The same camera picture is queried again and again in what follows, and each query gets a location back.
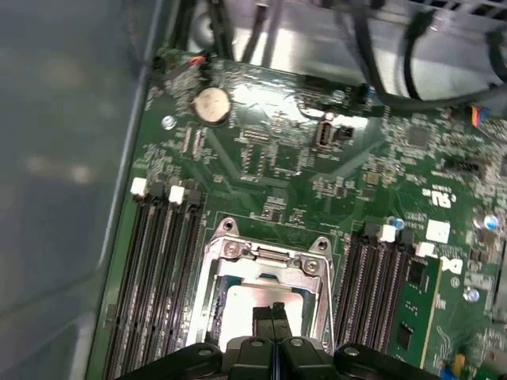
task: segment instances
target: mounting screw hole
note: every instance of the mounting screw hole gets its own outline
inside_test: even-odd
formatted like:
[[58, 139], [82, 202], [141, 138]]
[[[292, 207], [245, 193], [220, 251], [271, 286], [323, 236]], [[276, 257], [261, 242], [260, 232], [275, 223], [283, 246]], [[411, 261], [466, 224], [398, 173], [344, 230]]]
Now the mounting screw hole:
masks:
[[322, 240], [322, 241], [320, 241], [320, 242], [317, 244], [317, 247], [318, 247], [321, 251], [323, 251], [324, 249], [326, 249], [326, 248], [327, 248], [327, 241], [323, 241], [323, 240]]

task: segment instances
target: white label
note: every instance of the white label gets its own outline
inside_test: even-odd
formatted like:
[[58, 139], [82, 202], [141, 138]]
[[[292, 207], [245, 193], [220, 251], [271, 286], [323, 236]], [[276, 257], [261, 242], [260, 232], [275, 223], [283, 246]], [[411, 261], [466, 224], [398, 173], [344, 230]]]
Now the white label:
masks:
[[422, 195], [431, 198], [433, 206], [442, 208], [451, 208], [452, 204], [456, 201], [456, 196], [454, 194], [438, 190], [429, 190], [428, 188], [422, 189]]
[[442, 261], [442, 272], [450, 271], [455, 275], [461, 274], [461, 271], [463, 270], [463, 260], [460, 259], [449, 260], [445, 256], [442, 256], [440, 260]]
[[450, 232], [451, 225], [449, 223], [430, 219], [426, 230], [426, 239], [447, 244]]

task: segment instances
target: black cable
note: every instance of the black cable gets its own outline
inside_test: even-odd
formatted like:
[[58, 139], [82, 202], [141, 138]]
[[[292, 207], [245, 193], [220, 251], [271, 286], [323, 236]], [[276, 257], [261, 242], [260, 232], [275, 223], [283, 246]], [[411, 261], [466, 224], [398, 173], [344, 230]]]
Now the black cable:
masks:
[[232, 49], [232, 24], [224, 0], [208, 0], [208, 12], [215, 38], [216, 54], [234, 61]]
[[243, 52], [243, 57], [241, 58], [241, 62], [250, 63], [252, 57], [254, 56], [255, 48], [259, 43], [259, 38], [261, 37], [262, 27], [266, 21], [266, 14], [268, 13], [268, 7], [263, 5], [258, 5], [255, 9], [255, 18], [253, 19], [253, 27], [252, 34], [248, 40], [248, 43], [245, 46], [245, 51]]
[[405, 79], [406, 91], [412, 99], [421, 99], [412, 76], [412, 54], [417, 39], [423, 36], [433, 22], [435, 10], [429, 12], [417, 12], [412, 18], [409, 26], [406, 28], [403, 43], [405, 52], [403, 54], [403, 78]]
[[504, 44], [504, 36], [501, 30], [494, 30], [486, 34], [486, 43], [488, 45], [488, 56], [490, 65], [494, 73], [502, 82], [507, 82], [507, 64], [501, 53], [501, 46]]
[[483, 101], [507, 92], [507, 84], [503, 84], [492, 89], [484, 89], [461, 97], [451, 97], [434, 101], [407, 99], [387, 93], [385, 87], [383, 86], [379, 69], [376, 65], [375, 54], [372, 49], [372, 37], [368, 25], [368, 8], [364, 5], [363, 0], [353, 0], [352, 19], [354, 32], [356, 34], [356, 45], [366, 67], [368, 68], [368, 77], [377, 92], [379, 101], [385, 105], [392, 108], [420, 111], [429, 108], [452, 107], [476, 101]]
[[270, 68], [275, 53], [275, 45], [278, 40], [278, 32], [280, 31], [280, 23], [282, 19], [282, 8], [284, 0], [272, 0], [271, 5], [271, 21], [269, 22], [264, 51], [262, 52], [261, 66]]
[[196, 11], [197, 0], [184, 0], [184, 15], [180, 23], [179, 41], [177, 49], [187, 50], [189, 45], [190, 29], [192, 27], [193, 14]]

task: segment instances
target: colorful wire connector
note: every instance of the colorful wire connector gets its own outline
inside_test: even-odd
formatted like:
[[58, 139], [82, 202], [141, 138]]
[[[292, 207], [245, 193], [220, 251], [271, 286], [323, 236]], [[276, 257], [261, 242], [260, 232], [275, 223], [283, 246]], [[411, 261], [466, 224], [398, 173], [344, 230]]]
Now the colorful wire connector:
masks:
[[472, 105], [472, 125], [476, 128], [479, 128], [484, 121], [484, 119], [488, 116], [490, 113], [490, 110], [488, 108], [481, 108]]

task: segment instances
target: sticker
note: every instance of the sticker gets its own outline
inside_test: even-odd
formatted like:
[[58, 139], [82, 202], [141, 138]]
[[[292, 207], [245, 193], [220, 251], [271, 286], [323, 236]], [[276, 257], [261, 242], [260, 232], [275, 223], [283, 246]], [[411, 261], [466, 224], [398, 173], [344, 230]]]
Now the sticker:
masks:
[[449, 223], [430, 219], [426, 230], [426, 239], [447, 244], [450, 232], [451, 225]]

